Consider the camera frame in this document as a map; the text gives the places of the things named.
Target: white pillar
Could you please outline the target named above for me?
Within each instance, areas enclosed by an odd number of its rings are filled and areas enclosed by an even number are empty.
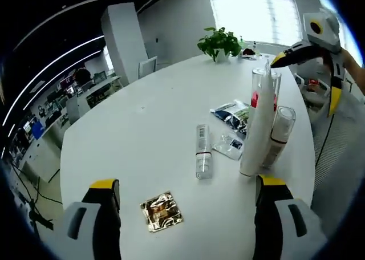
[[[115,73],[127,86],[138,80],[138,64],[148,59],[134,4],[108,6],[101,21]]]

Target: cable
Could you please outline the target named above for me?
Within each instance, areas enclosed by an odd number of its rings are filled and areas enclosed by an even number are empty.
[[[27,191],[28,195],[29,195],[29,198],[30,198],[30,202],[28,202],[30,205],[33,204],[34,205],[34,209],[38,212],[38,214],[43,217],[41,214],[40,214],[40,211],[38,210],[38,208],[35,206],[35,202],[32,198],[32,196],[30,195],[30,192],[27,188],[27,186],[25,185],[25,183],[23,182],[23,180],[21,179],[20,175],[17,173],[17,171],[14,169],[14,167],[12,166],[13,170],[14,170],[14,173],[18,176],[19,180],[21,181],[21,183],[23,184],[25,190]]]
[[[39,191],[38,191],[38,194],[39,194],[41,197],[43,197],[44,199],[47,199],[47,200],[49,200],[49,201],[53,201],[53,202],[56,202],[56,203],[58,203],[58,204],[63,205],[63,204],[62,204],[62,202],[60,202],[60,201],[58,201],[58,200],[55,200],[55,199],[52,199],[52,198],[49,198],[49,197],[46,197],[46,196],[42,195]]]
[[[17,170],[19,170],[21,173],[22,173],[22,171],[15,165],[15,164],[13,164],[13,166],[15,166],[16,167],[16,169]],[[49,198],[49,197],[46,197],[46,196],[44,196],[42,193],[40,193],[40,191],[39,191],[39,181],[40,181],[40,177],[38,177],[38,183],[37,183],[37,188],[36,187],[34,187],[34,186],[32,186],[35,190],[36,190],[36,199],[35,199],[35,201],[34,201],[34,203],[37,203],[37,201],[38,201],[38,195],[40,195],[41,197],[43,197],[44,199],[46,199],[46,200],[49,200],[49,201],[52,201],[52,202],[55,202],[55,203],[58,203],[58,204],[61,204],[61,205],[63,205],[62,204],[62,202],[60,202],[60,201],[58,201],[58,200],[55,200],[55,199],[52,199],[52,198]],[[29,191],[28,191],[28,189],[26,188],[26,190],[27,190],[27,192],[28,192],[28,195],[29,195],[29,197],[30,198],[32,198],[31,196],[30,196],[30,193],[29,193]]]
[[[332,118],[331,118],[330,126],[328,127],[329,129],[327,130],[327,134],[326,134],[325,140],[323,141],[323,144],[322,144],[322,147],[321,147],[321,151],[319,152],[319,155],[318,155],[317,161],[316,161],[316,163],[315,163],[315,167],[317,167],[318,162],[319,162],[319,159],[320,159],[320,157],[321,157],[321,155],[322,155],[323,149],[324,149],[324,147],[325,147],[325,145],[326,145],[326,141],[327,141],[328,135],[330,134],[330,130],[331,130],[331,126],[332,126],[332,122],[333,122],[333,118],[334,118],[334,116],[335,116],[335,115],[333,114],[333,115],[332,115]]]

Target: green plant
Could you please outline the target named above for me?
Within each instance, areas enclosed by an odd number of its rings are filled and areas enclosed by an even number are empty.
[[[212,57],[214,61],[216,61],[218,56],[218,49],[223,49],[225,55],[231,53],[232,56],[237,56],[240,53],[241,46],[238,44],[238,40],[233,35],[233,32],[225,32],[224,27],[218,30],[214,27],[208,27],[204,30],[213,31],[213,35],[199,39],[198,48]]]

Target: label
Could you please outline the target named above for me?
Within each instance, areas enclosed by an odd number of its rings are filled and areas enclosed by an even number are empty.
[[[230,145],[232,146],[232,147],[235,147],[236,149],[241,149],[241,147],[242,147],[242,142],[240,142],[240,141],[238,141],[238,140],[236,140],[236,139],[234,139],[231,143],[230,143]]]
[[[197,126],[197,153],[208,150],[209,127],[207,125]]]

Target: white table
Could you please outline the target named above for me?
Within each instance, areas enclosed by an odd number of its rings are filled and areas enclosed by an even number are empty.
[[[251,71],[264,64],[264,59],[230,58],[215,65],[201,55],[148,75],[97,105],[66,131],[63,207],[81,201],[94,181],[118,178],[122,259],[250,259],[256,182],[239,173],[239,161],[217,152],[213,178],[196,179],[196,125],[209,124],[215,138],[229,132],[209,109],[234,99],[249,103]],[[310,205],[314,147],[309,117],[289,69],[278,71],[279,104],[294,108],[297,121],[275,173],[295,198]],[[150,233],[139,204],[168,190],[184,222]]]

